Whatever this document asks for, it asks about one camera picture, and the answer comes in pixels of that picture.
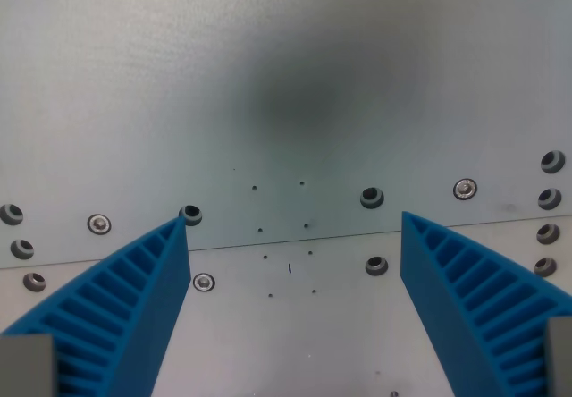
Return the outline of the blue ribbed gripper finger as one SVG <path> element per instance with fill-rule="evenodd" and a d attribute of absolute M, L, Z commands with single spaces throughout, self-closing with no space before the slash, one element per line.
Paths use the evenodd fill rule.
<path fill-rule="evenodd" d="M 544 334 L 571 312 L 557 286 L 421 216 L 401 219 L 400 277 L 457 396 L 545 396 Z"/>
<path fill-rule="evenodd" d="M 60 396 L 149 396 L 191 281 L 180 218 L 76 276 L 5 335 L 55 341 Z"/>

